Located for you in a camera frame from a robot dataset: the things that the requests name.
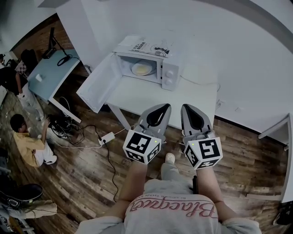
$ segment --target microwave door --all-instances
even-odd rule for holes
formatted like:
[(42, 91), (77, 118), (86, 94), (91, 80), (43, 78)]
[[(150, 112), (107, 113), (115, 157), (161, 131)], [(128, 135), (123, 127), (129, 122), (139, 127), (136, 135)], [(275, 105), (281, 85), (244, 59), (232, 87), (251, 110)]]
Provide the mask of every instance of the microwave door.
[(94, 69), (76, 93), (95, 113), (98, 113), (119, 84), (121, 77), (117, 57), (111, 53)]

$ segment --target microwave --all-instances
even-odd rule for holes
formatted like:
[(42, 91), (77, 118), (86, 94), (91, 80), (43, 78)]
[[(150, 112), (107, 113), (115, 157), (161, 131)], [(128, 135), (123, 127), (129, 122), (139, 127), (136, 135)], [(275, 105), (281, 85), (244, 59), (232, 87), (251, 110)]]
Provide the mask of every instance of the microwave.
[(174, 91), (184, 65), (184, 46), (171, 38), (129, 35), (87, 77), (76, 92), (96, 113), (125, 76)]

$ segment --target brick wall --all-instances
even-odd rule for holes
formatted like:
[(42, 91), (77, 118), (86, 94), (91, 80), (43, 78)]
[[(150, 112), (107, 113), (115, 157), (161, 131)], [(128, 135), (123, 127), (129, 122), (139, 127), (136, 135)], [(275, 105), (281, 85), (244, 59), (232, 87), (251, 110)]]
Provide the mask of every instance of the brick wall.
[[(33, 49), (36, 53), (37, 60), (42, 59), (42, 54), (48, 49), (49, 36), (51, 27), (55, 28), (54, 37), (64, 49), (74, 49), (69, 37), (57, 14), (52, 15), (47, 20), (41, 22), (38, 26), (32, 29), (27, 35), (25, 35), (13, 48), (12, 52), (18, 59), (21, 57), (21, 53), (25, 49)], [(87, 71), (83, 67), (82, 63), (73, 70), (74, 74), (88, 76)]]

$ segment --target black hair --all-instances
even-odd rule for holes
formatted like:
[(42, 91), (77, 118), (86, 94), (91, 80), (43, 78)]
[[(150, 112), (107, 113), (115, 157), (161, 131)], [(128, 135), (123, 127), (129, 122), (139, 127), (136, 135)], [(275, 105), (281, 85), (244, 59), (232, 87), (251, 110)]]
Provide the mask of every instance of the black hair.
[(24, 123), (24, 117), (20, 114), (15, 114), (10, 119), (10, 126), (14, 132), (18, 132), (18, 129), (21, 128)]

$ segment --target blue table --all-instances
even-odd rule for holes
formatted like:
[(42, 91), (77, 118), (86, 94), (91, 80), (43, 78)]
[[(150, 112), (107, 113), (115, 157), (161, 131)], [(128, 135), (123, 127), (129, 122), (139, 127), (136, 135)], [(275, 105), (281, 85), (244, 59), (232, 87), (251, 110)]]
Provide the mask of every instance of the blue table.
[[(73, 58), (59, 67), (57, 66), (58, 61), (65, 56), (61, 50), (57, 50), (51, 58), (42, 59), (38, 63), (38, 65), (27, 78), (29, 89), (41, 97), (44, 101), (49, 101), (54, 104), (75, 121), (81, 122), (79, 118), (73, 115), (54, 99), (55, 93), (60, 88), (64, 80), (80, 62), (78, 59), (74, 58), (78, 58), (78, 55), (74, 49), (67, 49), (65, 51), (67, 54), (71, 54)], [(35, 79), (37, 74), (41, 75), (43, 79), (41, 82)]]

